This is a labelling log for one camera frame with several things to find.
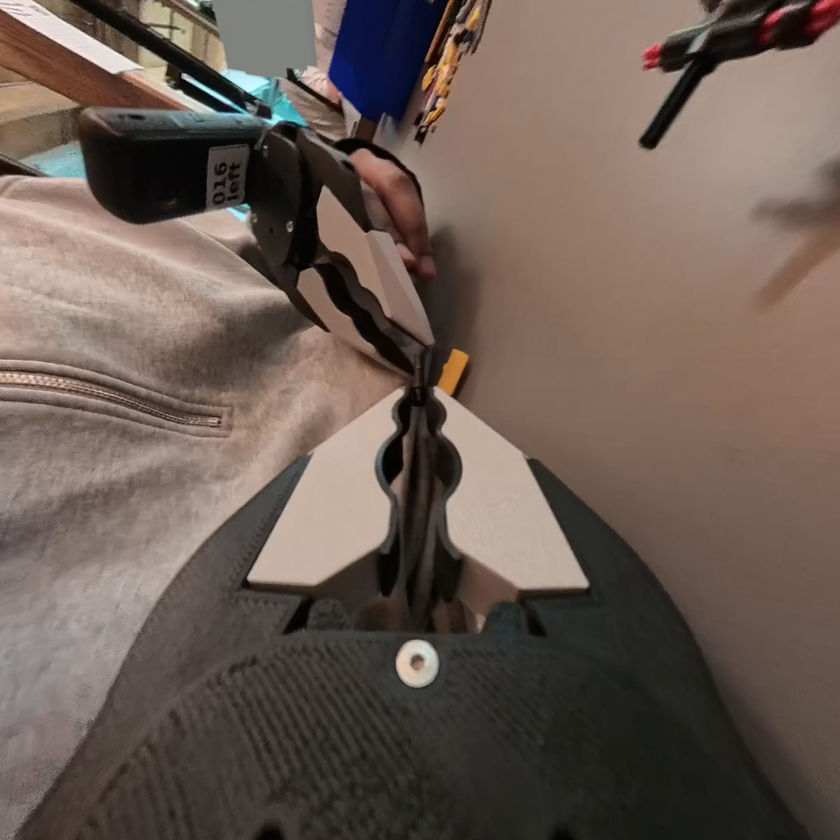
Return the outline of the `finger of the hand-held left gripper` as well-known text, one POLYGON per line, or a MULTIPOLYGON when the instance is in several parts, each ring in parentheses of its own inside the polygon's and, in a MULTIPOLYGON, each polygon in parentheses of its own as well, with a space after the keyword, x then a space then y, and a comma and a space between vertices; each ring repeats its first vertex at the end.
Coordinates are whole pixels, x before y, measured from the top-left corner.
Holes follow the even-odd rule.
POLYGON ((317 264, 300 273, 297 291, 327 332, 374 361, 414 375, 420 342, 386 317, 373 292, 352 271, 317 264))
POLYGON ((388 319, 417 339, 422 348, 434 345, 423 304, 392 237, 381 230, 363 231, 350 211, 329 189, 316 205, 319 251, 314 262, 344 266, 363 288, 373 292, 388 319))

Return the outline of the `lego vehicle model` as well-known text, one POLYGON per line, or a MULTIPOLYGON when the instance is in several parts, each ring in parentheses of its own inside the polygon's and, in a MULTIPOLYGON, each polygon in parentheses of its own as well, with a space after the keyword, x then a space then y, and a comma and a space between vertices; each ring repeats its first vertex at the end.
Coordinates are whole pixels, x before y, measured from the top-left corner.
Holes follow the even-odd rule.
POLYGON ((803 49, 838 25, 838 1, 701 2, 701 21, 647 48, 642 68, 679 75, 638 140, 658 147, 688 100, 720 65, 768 51, 803 49))

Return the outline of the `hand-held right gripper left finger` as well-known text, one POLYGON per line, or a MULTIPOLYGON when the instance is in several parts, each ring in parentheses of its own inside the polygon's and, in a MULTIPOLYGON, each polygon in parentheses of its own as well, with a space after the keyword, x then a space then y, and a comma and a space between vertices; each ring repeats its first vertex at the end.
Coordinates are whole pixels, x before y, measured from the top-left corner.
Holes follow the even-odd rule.
POLYGON ((408 388, 312 450, 247 573, 259 591, 339 602, 359 627, 407 629, 408 388))

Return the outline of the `wooden beam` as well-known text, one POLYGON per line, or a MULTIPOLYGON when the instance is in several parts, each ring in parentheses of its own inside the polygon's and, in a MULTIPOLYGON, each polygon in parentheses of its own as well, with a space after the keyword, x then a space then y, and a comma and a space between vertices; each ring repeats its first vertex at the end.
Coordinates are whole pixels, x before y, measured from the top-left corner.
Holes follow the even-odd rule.
POLYGON ((34 2, 2 2, 2 67, 80 104, 209 112, 34 2))

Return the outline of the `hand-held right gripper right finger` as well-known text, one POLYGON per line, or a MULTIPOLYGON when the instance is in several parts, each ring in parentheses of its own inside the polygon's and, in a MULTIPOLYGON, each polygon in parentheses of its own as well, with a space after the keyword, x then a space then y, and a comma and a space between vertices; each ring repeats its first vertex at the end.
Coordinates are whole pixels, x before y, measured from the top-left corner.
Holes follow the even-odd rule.
POLYGON ((427 422, 429 627, 476 632, 498 604, 587 593, 525 454, 438 388, 427 422))

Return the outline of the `black tripod stand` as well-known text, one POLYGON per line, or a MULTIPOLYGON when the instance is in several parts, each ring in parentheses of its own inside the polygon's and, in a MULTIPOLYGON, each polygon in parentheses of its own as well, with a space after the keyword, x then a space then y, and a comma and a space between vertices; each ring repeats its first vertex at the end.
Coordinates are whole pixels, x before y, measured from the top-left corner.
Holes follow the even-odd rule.
POLYGON ((155 56, 162 58, 168 65, 182 74, 186 74, 235 106, 245 110, 248 114, 263 119, 272 116, 270 107, 257 99, 255 95, 227 79, 202 60, 195 58, 184 48, 157 35, 150 25, 140 21, 137 17, 122 9, 112 7, 106 2, 73 1, 72 3, 132 40, 139 47, 147 49, 155 56))

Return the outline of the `yellow lego connector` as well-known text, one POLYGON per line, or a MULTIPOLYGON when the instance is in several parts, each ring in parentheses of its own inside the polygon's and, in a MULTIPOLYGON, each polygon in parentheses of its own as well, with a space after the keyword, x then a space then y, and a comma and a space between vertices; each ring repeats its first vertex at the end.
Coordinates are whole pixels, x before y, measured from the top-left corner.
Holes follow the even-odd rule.
POLYGON ((448 396, 456 397, 469 370, 469 362, 470 357, 466 352, 452 349, 437 379, 437 389, 448 396))

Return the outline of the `blue plastic bin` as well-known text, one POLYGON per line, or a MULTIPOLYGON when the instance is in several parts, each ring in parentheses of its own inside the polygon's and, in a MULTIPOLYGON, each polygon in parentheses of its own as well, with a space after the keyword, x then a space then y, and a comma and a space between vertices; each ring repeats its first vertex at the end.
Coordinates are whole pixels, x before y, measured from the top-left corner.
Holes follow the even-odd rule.
POLYGON ((329 68, 361 117, 403 119, 447 1, 348 1, 329 68))

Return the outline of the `pile of loose lego pieces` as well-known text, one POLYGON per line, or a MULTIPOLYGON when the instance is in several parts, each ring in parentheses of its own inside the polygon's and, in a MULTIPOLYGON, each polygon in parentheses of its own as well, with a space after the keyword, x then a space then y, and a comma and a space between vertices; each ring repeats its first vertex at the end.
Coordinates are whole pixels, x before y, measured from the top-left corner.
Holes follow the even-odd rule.
POLYGON ((423 146, 445 114, 455 76, 474 55, 487 27, 491 1, 449 1, 425 59, 422 106, 413 122, 413 140, 423 146))

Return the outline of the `person's left hand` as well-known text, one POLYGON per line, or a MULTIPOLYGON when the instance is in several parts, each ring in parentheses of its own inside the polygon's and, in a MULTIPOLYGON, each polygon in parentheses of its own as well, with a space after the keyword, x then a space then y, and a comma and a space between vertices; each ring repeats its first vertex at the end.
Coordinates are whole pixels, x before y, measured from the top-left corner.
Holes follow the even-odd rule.
POLYGON ((421 193, 398 163, 360 149, 350 155, 374 224, 394 240, 404 266, 421 280, 432 280, 434 262, 421 193))

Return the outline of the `person's grey sweatshirt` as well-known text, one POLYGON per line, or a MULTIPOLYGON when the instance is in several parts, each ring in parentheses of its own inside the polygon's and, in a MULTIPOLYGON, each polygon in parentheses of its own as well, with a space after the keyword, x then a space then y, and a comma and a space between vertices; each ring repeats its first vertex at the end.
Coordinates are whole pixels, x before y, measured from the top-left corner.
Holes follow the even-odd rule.
POLYGON ((2 177, 2 838, 184 563, 399 384, 260 257, 229 211, 135 226, 82 180, 2 177))

